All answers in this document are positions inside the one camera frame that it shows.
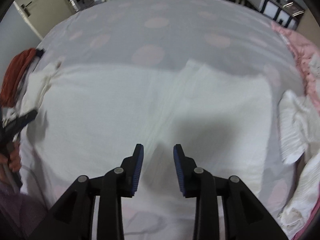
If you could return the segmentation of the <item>person left hand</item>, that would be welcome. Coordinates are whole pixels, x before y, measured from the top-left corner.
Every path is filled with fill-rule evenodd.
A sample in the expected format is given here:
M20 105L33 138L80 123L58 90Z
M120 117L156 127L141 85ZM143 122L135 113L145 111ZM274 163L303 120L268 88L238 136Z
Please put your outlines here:
M20 143L19 142L14 142L14 149L11 151L10 153L10 163L9 163L9 169L12 172L18 172L22 165L21 165L21 158L20 158L20 154L19 154L19 150L20 150ZM8 163L8 159L1 154L1 174L0 174L0 179L1 182L8 184L8 178L5 174L4 168L3 168L3 164L7 164Z

